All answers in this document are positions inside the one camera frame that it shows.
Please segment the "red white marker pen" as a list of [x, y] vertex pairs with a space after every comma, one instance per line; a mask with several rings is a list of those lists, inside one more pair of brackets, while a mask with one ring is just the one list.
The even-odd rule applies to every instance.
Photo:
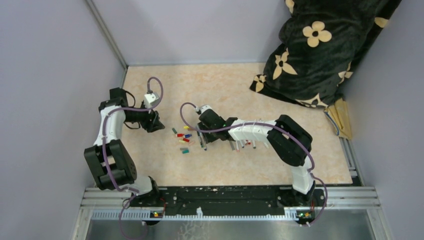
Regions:
[[239, 148], [239, 142], [235, 141], [235, 147], [236, 147], [236, 151], [240, 152], [240, 148]]

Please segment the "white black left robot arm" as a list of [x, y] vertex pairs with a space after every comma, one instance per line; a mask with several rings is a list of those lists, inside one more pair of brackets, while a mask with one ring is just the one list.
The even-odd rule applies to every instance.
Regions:
[[122, 88], [109, 91], [110, 99], [99, 105], [101, 123], [93, 146], [84, 150], [84, 158], [100, 190], [117, 190], [141, 196], [149, 207], [160, 202], [156, 182], [150, 176], [138, 176], [135, 163], [121, 138], [127, 123], [137, 123], [148, 133], [162, 130], [159, 113], [152, 108], [161, 98], [151, 90], [144, 95], [140, 107], [129, 106], [128, 92]]

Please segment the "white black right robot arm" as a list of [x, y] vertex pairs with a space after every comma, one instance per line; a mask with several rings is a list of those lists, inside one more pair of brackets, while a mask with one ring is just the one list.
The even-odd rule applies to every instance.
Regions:
[[262, 142], [272, 147], [279, 158], [289, 165], [292, 173], [293, 200], [307, 206], [314, 198], [311, 175], [312, 136], [288, 115], [271, 121], [246, 121], [237, 117], [223, 119], [208, 105], [198, 109], [198, 127], [211, 143], [217, 139], [239, 143]]

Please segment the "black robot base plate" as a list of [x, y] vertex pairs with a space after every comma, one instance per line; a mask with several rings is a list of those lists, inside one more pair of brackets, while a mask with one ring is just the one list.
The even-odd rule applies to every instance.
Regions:
[[322, 189], [302, 196], [288, 185], [167, 186], [138, 196], [129, 205], [157, 207], [166, 216], [256, 217], [282, 216], [289, 208], [317, 210], [325, 200]]

